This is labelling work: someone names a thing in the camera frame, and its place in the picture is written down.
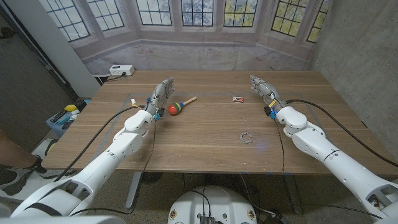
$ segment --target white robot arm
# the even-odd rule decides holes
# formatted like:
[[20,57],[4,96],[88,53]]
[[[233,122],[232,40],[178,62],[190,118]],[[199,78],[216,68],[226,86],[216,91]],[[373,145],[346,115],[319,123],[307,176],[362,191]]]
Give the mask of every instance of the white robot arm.
[[267,103],[271,117],[285,124],[284,133],[295,146],[323,163],[362,203],[363,207],[382,218],[398,217],[398,185],[386,181],[338,149],[318,126],[304,114],[287,106],[276,89],[264,80],[250,76],[252,90]]
[[147,106],[124,123],[113,143],[77,175],[47,184],[24,200],[11,218],[69,216],[89,208],[102,185],[125,158],[142,146],[146,124],[159,118],[158,111],[173,93],[173,78],[156,86]]

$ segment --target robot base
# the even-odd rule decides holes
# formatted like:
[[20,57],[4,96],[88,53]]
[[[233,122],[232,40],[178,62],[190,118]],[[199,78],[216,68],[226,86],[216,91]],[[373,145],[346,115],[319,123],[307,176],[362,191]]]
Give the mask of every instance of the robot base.
[[[203,187],[193,189],[199,193],[203,193]],[[187,223],[207,223],[204,220],[214,218],[214,221],[220,223],[257,223],[256,215],[251,204],[240,194],[226,187],[206,186],[204,195],[210,203],[211,218],[209,217],[209,206],[205,201],[205,216],[203,216],[203,200],[202,195],[189,191],[183,194],[172,205],[168,224],[187,224]]]

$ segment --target white power strip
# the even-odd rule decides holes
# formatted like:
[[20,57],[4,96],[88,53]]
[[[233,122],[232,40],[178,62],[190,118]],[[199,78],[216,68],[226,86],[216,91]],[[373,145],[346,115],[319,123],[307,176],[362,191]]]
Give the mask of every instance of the white power strip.
[[126,72],[126,75],[132,75],[135,69],[132,65],[112,65],[109,71],[111,72],[111,75],[120,76],[123,72]]

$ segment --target colorful maraca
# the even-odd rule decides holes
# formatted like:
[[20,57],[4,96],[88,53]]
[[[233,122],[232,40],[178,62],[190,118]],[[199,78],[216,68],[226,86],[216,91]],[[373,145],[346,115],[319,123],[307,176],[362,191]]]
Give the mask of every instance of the colorful maraca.
[[189,99],[188,101],[183,102],[183,103],[172,103],[172,104],[169,106],[169,113],[170,113],[171,115],[177,115],[177,114],[179,114],[179,113],[181,112],[182,108],[183,108],[185,105],[187,105],[187,104],[189,104],[189,103],[191,103],[191,102],[194,102],[195,100],[197,100],[197,98],[194,96],[194,97],[192,97],[191,99]]

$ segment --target wooden table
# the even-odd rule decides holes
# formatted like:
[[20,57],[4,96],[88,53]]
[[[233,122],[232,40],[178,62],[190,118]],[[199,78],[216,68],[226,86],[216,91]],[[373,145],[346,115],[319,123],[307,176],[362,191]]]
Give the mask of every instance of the wooden table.
[[[184,102],[192,96],[198,99],[178,116],[167,113],[156,122],[154,151],[146,171],[280,174],[282,148],[277,128],[265,115],[262,98],[250,89],[251,74],[273,84],[284,100],[308,100],[324,107],[363,142],[394,160],[319,72],[136,71],[132,77],[101,87],[45,158],[43,166],[66,168],[113,114],[131,106],[131,98],[143,105],[157,84],[174,77],[176,91],[167,105]],[[244,103],[233,103],[233,96],[244,97]],[[395,167],[368,152],[317,108],[302,103],[291,105],[323,128],[334,145],[375,174],[397,174]],[[95,155],[104,151],[136,110],[127,111],[110,122],[73,168],[84,168]],[[294,146],[282,132],[281,125],[279,129],[286,173],[329,174],[320,162]],[[252,143],[240,141],[243,132],[253,135]],[[142,170],[149,159],[153,140],[152,126],[140,151],[122,162],[118,169]]]

